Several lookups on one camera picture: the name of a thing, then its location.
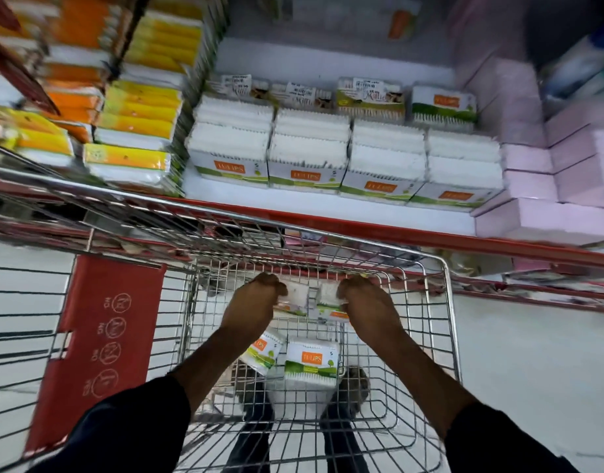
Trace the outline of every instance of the shopping cart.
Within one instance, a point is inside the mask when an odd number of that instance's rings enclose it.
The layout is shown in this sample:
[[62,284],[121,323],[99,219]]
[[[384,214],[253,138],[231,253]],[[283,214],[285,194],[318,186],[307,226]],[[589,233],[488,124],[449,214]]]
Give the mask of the shopping cart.
[[[219,325],[234,290],[267,271],[308,284],[311,296],[322,280],[368,276],[391,294],[412,338],[461,381],[449,270],[439,257],[0,167],[0,471],[24,470],[54,450],[29,448],[28,442],[38,428],[46,364],[68,358],[71,349],[69,334],[57,324],[67,315],[66,295],[79,292],[72,280],[79,275],[72,269],[75,256],[115,262],[117,270],[166,269],[159,271],[147,379],[166,374],[196,350]],[[124,302],[116,297],[106,306],[124,309]],[[370,395],[353,430],[370,471],[440,468],[444,449],[435,431],[348,323],[277,315],[272,326],[291,337],[338,342],[339,374],[356,365],[369,377]],[[325,471],[318,418],[331,391],[287,383],[285,353],[266,381],[275,411],[271,469]],[[242,426],[228,371],[196,412],[177,471],[222,469]]]

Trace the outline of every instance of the white floor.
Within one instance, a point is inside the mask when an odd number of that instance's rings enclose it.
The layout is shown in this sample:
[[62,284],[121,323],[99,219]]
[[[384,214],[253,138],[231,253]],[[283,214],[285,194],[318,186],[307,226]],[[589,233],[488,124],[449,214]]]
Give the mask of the white floor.
[[[71,263],[70,255],[0,245],[3,266],[66,273]],[[29,304],[27,294],[22,298],[14,292],[63,291],[65,278],[0,270],[0,291],[11,292],[5,294],[6,302],[0,293],[0,314],[57,311],[58,302],[38,306],[35,299]],[[455,306],[464,384],[552,451],[569,458],[582,473],[604,472],[604,315],[461,296],[456,296]],[[26,317],[18,321],[23,324],[5,326],[0,318],[0,334],[51,329],[54,320]],[[163,324],[170,320],[165,318]],[[33,342],[37,345],[32,349],[43,348],[42,340]],[[0,342],[0,354],[15,348],[12,342]],[[156,361],[164,363],[161,358]],[[19,401],[0,392],[0,411],[14,406],[12,401],[32,402],[35,387],[17,392],[24,397]],[[23,429],[31,413],[28,407],[6,420],[0,416],[0,435]],[[24,442],[25,432],[0,440],[0,466],[18,459]]]

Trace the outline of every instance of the black pants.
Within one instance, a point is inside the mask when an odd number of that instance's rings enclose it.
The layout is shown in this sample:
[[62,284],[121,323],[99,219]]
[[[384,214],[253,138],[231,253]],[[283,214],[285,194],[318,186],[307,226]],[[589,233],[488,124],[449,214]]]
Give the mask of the black pants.
[[[245,425],[223,469],[224,473],[268,473],[269,431],[274,424],[274,409],[262,381],[256,382],[252,403],[244,407]],[[368,473],[361,449],[352,431],[350,412],[335,394],[320,418],[324,434],[328,471]]]

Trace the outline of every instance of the orange logo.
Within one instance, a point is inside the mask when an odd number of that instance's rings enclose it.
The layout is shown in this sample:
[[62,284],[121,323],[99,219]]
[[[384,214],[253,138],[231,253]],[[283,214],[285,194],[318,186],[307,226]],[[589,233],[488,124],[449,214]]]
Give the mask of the orange logo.
[[444,191],[439,199],[468,200],[472,196],[470,192]]
[[322,175],[320,173],[309,173],[308,171],[291,171],[291,177],[293,179],[303,179],[305,181],[314,181],[318,182],[322,179]]
[[313,365],[322,364],[322,354],[302,352],[302,362],[312,363]]
[[254,342],[253,345],[254,345],[254,347],[256,347],[258,350],[260,350],[262,352],[266,347],[266,341],[264,341],[263,339],[258,339],[257,341]]
[[370,191],[393,192],[397,187],[397,184],[385,184],[375,181],[368,181],[366,183],[366,189],[369,189]]
[[242,164],[224,163],[222,161],[214,161],[214,165],[221,171],[231,171],[233,173],[245,174],[245,166]]
[[454,96],[443,96],[442,94],[436,94],[433,97],[433,103],[439,104],[440,106],[448,106],[449,108],[459,109],[459,98]]

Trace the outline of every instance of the price label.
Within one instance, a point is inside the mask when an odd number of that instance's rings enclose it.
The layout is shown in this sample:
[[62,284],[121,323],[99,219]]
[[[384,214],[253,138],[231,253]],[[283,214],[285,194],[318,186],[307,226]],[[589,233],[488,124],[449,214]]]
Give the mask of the price label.
[[316,92],[317,89],[314,87],[304,86],[293,82],[288,83],[286,89],[287,99],[289,101],[305,105],[315,104]]
[[385,83],[378,79],[354,78],[354,90],[359,92],[361,100],[385,101],[387,89]]
[[246,96],[251,91],[251,74],[226,74],[221,76],[223,86],[229,93]]

